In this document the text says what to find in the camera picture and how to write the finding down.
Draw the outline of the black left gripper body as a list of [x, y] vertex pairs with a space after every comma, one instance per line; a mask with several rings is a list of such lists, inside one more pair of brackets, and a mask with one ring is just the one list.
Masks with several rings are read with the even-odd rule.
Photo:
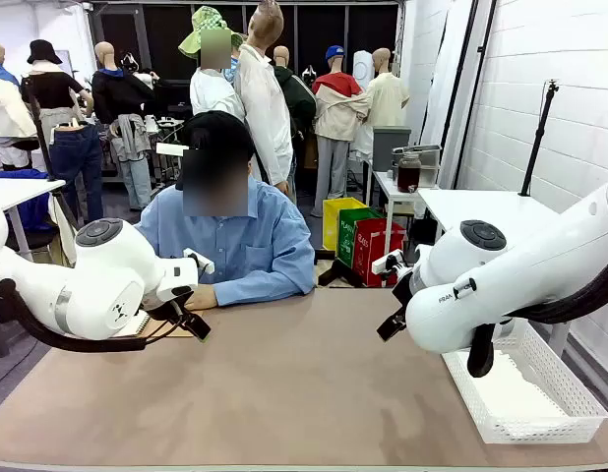
[[144, 311], [156, 321], [178, 321], [185, 302], [191, 297], [193, 291], [189, 291], [172, 300], [163, 302], [155, 293], [149, 293], [144, 297]]

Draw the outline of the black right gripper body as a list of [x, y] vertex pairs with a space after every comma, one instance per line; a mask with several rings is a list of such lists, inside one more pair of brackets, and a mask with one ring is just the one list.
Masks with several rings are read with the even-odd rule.
[[393, 295], [400, 302], [400, 307], [393, 313], [394, 320], [400, 320], [404, 317], [406, 307], [413, 296], [411, 292], [412, 275], [412, 268], [409, 268], [404, 274], [397, 274], [397, 282], [393, 289]]

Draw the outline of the person's left hand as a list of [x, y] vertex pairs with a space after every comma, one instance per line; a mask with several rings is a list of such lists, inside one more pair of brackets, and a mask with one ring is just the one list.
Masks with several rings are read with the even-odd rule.
[[191, 312], [209, 310], [217, 306], [214, 288], [210, 284], [199, 284], [184, 304], [184, 307]]

